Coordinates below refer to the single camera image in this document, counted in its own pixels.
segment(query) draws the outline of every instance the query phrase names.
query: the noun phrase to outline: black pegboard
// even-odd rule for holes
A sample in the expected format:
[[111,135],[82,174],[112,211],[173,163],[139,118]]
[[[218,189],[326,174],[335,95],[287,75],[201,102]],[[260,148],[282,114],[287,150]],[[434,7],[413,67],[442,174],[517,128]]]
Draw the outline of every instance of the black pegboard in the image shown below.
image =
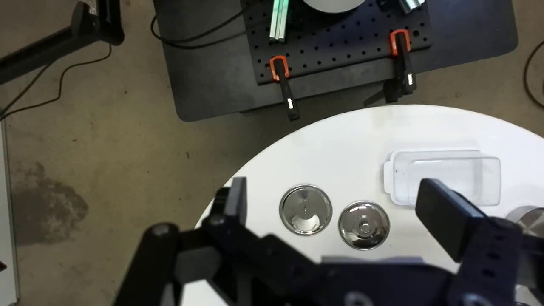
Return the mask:
[[389,33],[411,31],[413,50],[432,44],[427,5],[405,16],[400,10],[383,12],[376,0],[367,0],[350,14],[330,16],[309,9],[303,0],[291,2],[286,43],[270,43],[274,0],[241,0],[247,38],[253,56],[257,84],[269,84],[269,60],[289,58],[291,77],[301,77],[360,61],[389,56]]

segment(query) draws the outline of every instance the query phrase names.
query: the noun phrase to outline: transparent plastic tray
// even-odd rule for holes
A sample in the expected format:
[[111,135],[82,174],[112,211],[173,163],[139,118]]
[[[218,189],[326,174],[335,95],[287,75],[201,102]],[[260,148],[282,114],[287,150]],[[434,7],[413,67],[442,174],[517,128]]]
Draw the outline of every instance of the transparent plastic tray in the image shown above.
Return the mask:
[[415,206],[422,179],[439,179],[476,206],[500,203],[500,160],[478,150],[394,152],[384,163],[384,191],[398,206]]

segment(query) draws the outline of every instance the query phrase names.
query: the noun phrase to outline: gray floor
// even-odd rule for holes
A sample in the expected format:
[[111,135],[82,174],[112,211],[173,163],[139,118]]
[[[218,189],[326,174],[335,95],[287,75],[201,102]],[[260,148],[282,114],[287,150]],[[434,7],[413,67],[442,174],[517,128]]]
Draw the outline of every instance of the gray floor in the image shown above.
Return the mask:
[[[73,4],[2,2],[0,56],[65,26]],[[515,10],[513,53],[420,75],[420,90],[403,102],[473,109],[544,135],[544,111],[520,80],[529,51],[544,39],[544,2],[515,0]],[[146,226],[190,228],[214,191],[260,150],[357,109],[377,89],[306,101],[296,124],[282,107],[182,123],[162,46],[148,33],[151,2],[122,0],[122,14],[128,38],[107,63],[73,72],[60,104],[7,121],[20,305],[111,305]],[[61,60],[24,102],[54,95],[63,67],[104,53],[95,44]],[[2,104],[29,78],[2,85]]]

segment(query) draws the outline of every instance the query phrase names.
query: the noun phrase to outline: metal lid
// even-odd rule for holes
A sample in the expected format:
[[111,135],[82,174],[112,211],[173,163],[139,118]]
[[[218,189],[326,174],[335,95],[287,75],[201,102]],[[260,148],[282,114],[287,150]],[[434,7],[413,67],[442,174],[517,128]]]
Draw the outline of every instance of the metal lid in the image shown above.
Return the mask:
[[301,237],[323,231],[333,214],[333,208],[321,189],[299,186],[289,189],[279,206],[279,216],[286,228]]
[[522,206],[513,209],[507,220],[520,225],[524,233],[544,238],[544,208]]
[[304,0],[309,7],[315,10],[325,12],[325,14],[343,14],[349,10],[357,9],[366,0]]
[[372,248],[386,242],[389,218],[377,204],[359,203],[342,211],[338,230],[349,247]]

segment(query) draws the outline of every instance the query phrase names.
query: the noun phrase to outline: black cable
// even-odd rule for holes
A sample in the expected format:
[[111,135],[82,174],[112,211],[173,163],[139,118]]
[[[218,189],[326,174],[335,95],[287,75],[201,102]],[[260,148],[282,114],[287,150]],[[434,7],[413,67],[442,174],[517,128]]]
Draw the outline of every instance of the black cable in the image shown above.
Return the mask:
[[201,34],[196,34],[192,38],[184,38],[184,39],[170,39],[170,38],[162,38],[156,31],[155,31],[155,24],[156,24],[156,16],[151,19],[151,24],[150,24],[150,29],[151,29],[151,34],[162,41],[162,43],[172,43],[172,44],[184,44],[184,43],[192,43],[192,41],[197,41],[201,38],[206,38],[223,27],[226,27],[228,24],[231,24],[233,21],[236,21],[238,17],[241,17],[245,12],[248,10],[248,7],[241,9],[238,14],[235,14],[233,17],[223,21],[221,24],[201,33]]
[[22,99],[22,95],[26,95],[26,94],[34,87],[34,84],[49,70],[51,65],[53,65],[53,63],[48,63],[44,68],[41,68],[41,70],[34,75],[34,78],[17,94],[17,97],[14,97],[14,101],[10,101],[10,102],[0,111],[0,118],[2,118],[7,111],[10,111],[10,109]]
[[544,41],[541,44],[537,44],[537,48],[532,50],[532,53],[529,55],[525,67],[524,67],[524,89],[527,92],[527,95],[530,97],[532,102],[536,102],[537,106],[544,107],[544,101],[539,101],[536,97],[536,94],[530,90],[529,87],[529,68],[536,58],[536,55],[544,48]]
[[245,34],[245,31],[241,33],[236,33],[236,34],[231,34],[231,36],[226,36],[226,38],[221,38],[218,41],[209,41],[209,43],[202,43],[202,44],[187,44],[187,43],[192,43],[192,41],[199,41],[223,27],[226,27],[228,24],[231,24],[233,21],[240,19],[247,10],[250,9],[250,5],[243,7],[238,14],[228,17],[226,21],[219,22],[218,26],[201,33],[201,34],[196,34],[196,36],[190,36],[190,38],[182,38],[182,39],[172,39],[172,38],[163,38],[160,36],[156,31],[155,31],[155,26],[156,26],[156,16],[151,19],[151,24],[150,24],[150,31],[151,34],[162,41],[163,44],[167,46],[172,46],[175,50],[202,50],[202,48],[209,48],[209,46],[216,46],[216,44],[221,44],[221,43],[226,43],[226,41],[231,41],[235,38],[240,38]]
[[66,68],[61,72],[61,77],[60,77],[60,82],[58,82],[56,97],[53,97],[53,99],[49,99],[49,101],[44,101],[44,102],[39,102],[39,104],[34,104],[34,106],[20,107],[20,109],[10,111],[10,112],[7,112],[7,114],[2,114],[2,116],[0,116],[0,121],[5,121],[7,118],[10,118],[10,116],[14,116],[14,114],[17,114],[17,112],[24,112],[24,111],[44,107],[44,106],[48,106],[48,104],[53,104],[53,102],[60,101],[60,99],[63,97],[65,77],[68,75],[70,70],[78,68],[78,67],[88,67],[88,65],[95,65],[95,63],[105,61],[111,55],[112,55],[112,46],[109,44],[109,46],[107,46],[107,55],[104,55],[104,56],[100,56],[100,58],[97,58],[97,60],[92,60],[92,61],[82,61],[82,63],[75,63],[75,65],[66,67]]
[[221,38],[221,39],[218,39],[218,41],[209,41],[209,43],[204,43],[204,44],[192,44],[192,46],[173,44],[173,43],[168,43],[168,41],[163,41],[163,44],[172,46],[172,48],[175,48],[175,50],[202,50],[202,48],[223,44],[223,43],[231,41],[231,39],[235,39],[235,38],[240,38],[240,36],[243,36],[243,34],[245,34],[245,31],[236,33],[236,34],[231,34],[231,36],[226,36],[226,38]]

